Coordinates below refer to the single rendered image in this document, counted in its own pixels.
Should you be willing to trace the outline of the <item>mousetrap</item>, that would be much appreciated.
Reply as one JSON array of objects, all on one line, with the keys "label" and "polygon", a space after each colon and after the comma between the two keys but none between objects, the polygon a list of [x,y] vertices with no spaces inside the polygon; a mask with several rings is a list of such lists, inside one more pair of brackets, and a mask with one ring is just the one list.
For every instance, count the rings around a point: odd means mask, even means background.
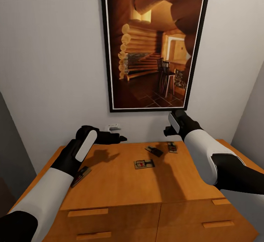
[{"label": "mousetrap", "polygon": [[74,177],[74,180],[71,183],[71,187],[74,188],[85,176],[87,176],[92,170],[84,166]]},{"label": "mousetrap", "polygon": [[169,142],[168,141],[168,148],[169,148],[170,153],[178,153],[175,142]]},{"label": "mousetrap", "polygon": [[153,159],[134,161],[135,169],[154,168]]},{"label": "mousetrap", "polygon": [[151,152],[152,154],[154,154],[155,156],[157,157],[160,157],[163,152],[158,150],[157,148],[155,147],[152,147],[151,145],[148,145],[146,148],[145,148],[148,152]]}]

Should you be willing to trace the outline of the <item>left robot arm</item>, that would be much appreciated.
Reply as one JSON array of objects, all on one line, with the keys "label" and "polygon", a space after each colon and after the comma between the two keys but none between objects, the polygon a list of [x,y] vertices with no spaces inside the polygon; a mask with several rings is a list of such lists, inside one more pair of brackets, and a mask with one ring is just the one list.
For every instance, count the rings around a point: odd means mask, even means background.
[{"label": "left robot arm", "polygon": [[112,133],[121,129],[118,123],[107,124],[104,131],[82,126],[76,139],[61,151],[37,184],[6,216],[0,218],[0,242],[42,242],[92,145],[127,141],[119,133]]}]

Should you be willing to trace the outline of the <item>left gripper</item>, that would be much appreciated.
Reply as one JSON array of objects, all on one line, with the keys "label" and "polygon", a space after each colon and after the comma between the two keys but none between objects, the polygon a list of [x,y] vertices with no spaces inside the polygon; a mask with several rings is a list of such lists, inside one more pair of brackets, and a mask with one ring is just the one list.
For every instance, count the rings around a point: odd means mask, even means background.
[{"label": "left gripper", "polygon": [[99,145],[110,145],[110,144],[120,144],[121,141],[127,141],[127,138],[124,136],[120,136],[119,133],[105,133],[105,141]]}]

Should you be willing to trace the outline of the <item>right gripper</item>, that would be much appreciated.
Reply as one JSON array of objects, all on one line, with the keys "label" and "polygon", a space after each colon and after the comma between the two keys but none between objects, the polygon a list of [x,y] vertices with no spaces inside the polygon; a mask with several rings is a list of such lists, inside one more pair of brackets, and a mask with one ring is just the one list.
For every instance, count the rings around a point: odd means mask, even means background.
[{"label": "right gripper", "polygon": [[164,130],[165,136],[169,135],[177,135],[177,132],[172,128],[172,126],[166,126],[166,129]]}]

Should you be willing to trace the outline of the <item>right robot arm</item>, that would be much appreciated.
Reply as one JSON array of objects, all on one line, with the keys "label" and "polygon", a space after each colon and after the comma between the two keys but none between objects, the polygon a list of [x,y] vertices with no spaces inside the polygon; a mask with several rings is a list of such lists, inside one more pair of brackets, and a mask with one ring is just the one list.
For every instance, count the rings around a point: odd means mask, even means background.
[{"label": "right robot arm", "polygon": [[168,120],[165,136],[181,136],[202,180],[215,186],[264,237],[264,174],[247,167],[184,110],[173,110]]}]

